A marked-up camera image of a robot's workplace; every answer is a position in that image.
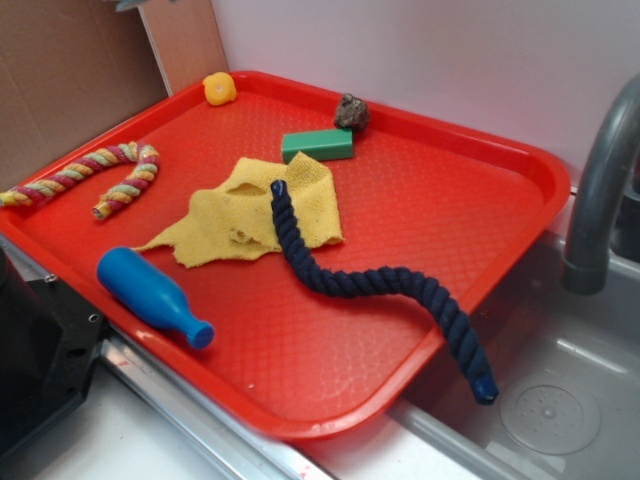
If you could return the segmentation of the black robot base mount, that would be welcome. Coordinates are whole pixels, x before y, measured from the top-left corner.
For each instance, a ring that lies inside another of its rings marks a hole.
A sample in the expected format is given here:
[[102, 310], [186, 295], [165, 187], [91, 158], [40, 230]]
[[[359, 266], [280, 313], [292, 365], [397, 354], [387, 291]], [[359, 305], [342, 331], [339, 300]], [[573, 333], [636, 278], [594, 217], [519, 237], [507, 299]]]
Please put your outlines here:
[[1, 458], [87, 398], [107, 321], [61, 279], [24, 279], [1, 254]]

